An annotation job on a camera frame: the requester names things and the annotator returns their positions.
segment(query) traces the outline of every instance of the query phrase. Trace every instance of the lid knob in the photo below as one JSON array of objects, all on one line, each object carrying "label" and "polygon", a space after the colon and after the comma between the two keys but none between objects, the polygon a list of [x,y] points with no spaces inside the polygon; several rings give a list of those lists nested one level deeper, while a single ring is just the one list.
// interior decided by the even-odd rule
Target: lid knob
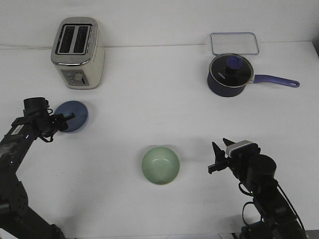
[{"label": "lid knob", "polygon": [[238,56],[229,56],[227,58],[227,66],[231,69],[237,70],[243,65],[243,59]]}]

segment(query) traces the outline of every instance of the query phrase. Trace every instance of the white wall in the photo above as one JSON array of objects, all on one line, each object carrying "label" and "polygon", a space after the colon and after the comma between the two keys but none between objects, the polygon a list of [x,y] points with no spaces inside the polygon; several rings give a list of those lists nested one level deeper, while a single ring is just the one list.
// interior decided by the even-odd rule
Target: white wall
[{"label": "white wall", "polygon": [[229,31],[309,41],[319,32],[318,0],[2,0],[0,44],[50,47],[70,16],[95,18],[105,46],[205,44]]}]

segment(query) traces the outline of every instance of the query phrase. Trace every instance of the white tabletop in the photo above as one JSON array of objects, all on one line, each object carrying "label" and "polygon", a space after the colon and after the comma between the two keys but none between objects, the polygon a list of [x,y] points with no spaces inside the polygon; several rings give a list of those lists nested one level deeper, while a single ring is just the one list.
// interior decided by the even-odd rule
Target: white tabletop
[{"label": "white tabletop", "polygon": [[[210,175],[211,142],[250,140],[277,164],[279,181],[306,230],[318,229],[318,56],[311,42],[260,43],[255,74],[301,83],[248,85],[223,98],[207,86],[204,45],[107,48],[101,84],[67,88],[50,50],[0,51],[0,132],[22,116],[23,100],[45,97],[56,109],[83,102],[89,120],[76,133],[37,140],[17,175],[29,205],[69,238],[238,232],[250,198],[229,169]],[[145,152],[167,145],[180,159],[164,186],[141,171]],[[247,211],[247,220],[257,212]]]}]

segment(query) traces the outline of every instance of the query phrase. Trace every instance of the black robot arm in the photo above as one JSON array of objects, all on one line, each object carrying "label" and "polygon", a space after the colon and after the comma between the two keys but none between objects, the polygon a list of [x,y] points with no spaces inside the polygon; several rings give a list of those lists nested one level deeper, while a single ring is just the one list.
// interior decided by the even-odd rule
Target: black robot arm
[{"label": "black robot arm", "polygon": [[16,171],[38,137],[53,141],[58,130],[68,128],[63,114],[49,113],[45,98],[24,100],[23,117],[17,118],[0,142],[0,227],[19,239],[64,239],[56,225],[48,224],[28,206],[28,197]]},{"label": "black robot arm", "polygon": [[211,174],[229,167],[240,181],[239,189],[253,197],[253,204],[262,218],[260,222],[243,227],[240,239],[306,239],[298,214],[274,179],[274,160],[260,154],[260,148],[255,143],[246,140],[238,143],[227,139],[223,141],[227,146],[226,152],[212,143],[215,164],[208,166],[208,172]]}]

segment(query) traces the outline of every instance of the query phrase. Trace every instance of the green bowl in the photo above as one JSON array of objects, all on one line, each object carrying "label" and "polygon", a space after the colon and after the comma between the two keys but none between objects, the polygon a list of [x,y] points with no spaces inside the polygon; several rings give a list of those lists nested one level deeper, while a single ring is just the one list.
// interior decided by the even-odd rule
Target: green bowl
[{"label": "green bowl", "polygon": [[166,147],[149,150],[142,161],[144,176],[154,184],[163,185],[171,182],[179,172],[177,155]]}]

